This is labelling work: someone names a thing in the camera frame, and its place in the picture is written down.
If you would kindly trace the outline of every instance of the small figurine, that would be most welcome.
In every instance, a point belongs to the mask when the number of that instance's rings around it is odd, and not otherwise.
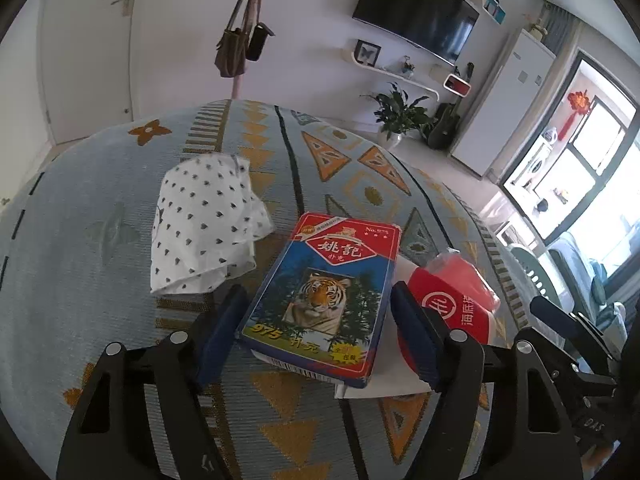
[[[402,68],[400,69],[402,75],[411,79],[414,76],[415,65],[410,62],[411,58],[409,56],[404,56],[404,63],[402,64]]]
[[[538,41],[544,40],[546,38],[546,35],[548,34],[548,31],[546,30],[546,28],[542,26],[541,18],[537,20],[535,23],[531,23],[529,32]]]

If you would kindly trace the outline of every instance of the pink pole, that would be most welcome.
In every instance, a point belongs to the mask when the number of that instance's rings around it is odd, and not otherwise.
[[[247,5],[249,5],[249,24],[253,27],[257,10],[258,10],[258,0],[249,0],[249,3]],[[233,90],[231,91],[232,99],[240,98],[241,86],[242,86],[242,75],[237,75],[234,78],[234,87],[233,87]]]

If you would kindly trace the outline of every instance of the hanging bag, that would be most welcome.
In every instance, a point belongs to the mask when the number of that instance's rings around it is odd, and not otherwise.
[[[244,73],[244,60],[246,59],[246,49],[249,43],[248,30],[249,5],[244,9],[241,28],[232,30],[240,7],[244,0],[238,0],[231,14],[231,19],[226,26],[225,33],[218,43],[218,54],[216,55],[216,66],[220,69],[222,77],[236,77]]]
[[[254,34],[252,35],[251,42],[249,43],[249,47],[246,51],[246,58],[249,61],[258,61],[260,59],[260,55],[262,54],[262,50],[264,49],[264,44],[266,43],[267,38],[269,36],[275,36],[273,31],[260,21],[261,7],[262,0],[258,0],[258,12],[255,19],[257,25],[254,28]]]

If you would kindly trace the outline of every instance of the patterned blanket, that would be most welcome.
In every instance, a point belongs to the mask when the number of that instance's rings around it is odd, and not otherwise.
[[[202,297],[149,294],[150,236],[164,173],[212,151],[251,161],[251,182],[276,232],[256,244],[252,294],[305,211],[391,222],[401,253],[423,265],[454,247],[501,300],[498,343],[528,321],[522,269],[446,186],[390,153],[307,114],[222,101],[109,128],[63,153],[0,218],[2,411],[52,478],[73,407],[104,346],[153,345],[189,327]],[[231,283],[216,291],[219,301]],[[163,471],[175,475],[157,396],[147,391]],[[339,401],[330,384],[277,370],[236,346],[200,397],[233,477],[395,480],[408,470],[437,394]],[[491,391],[463,475],[475,468]],[[362,457],[353,450],[359,444]]]

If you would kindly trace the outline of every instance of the butterfly frame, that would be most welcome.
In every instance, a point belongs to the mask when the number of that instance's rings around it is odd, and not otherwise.
[[[382,47],[367,41],[358,40],[353,57],[362,65],[375,66]]]

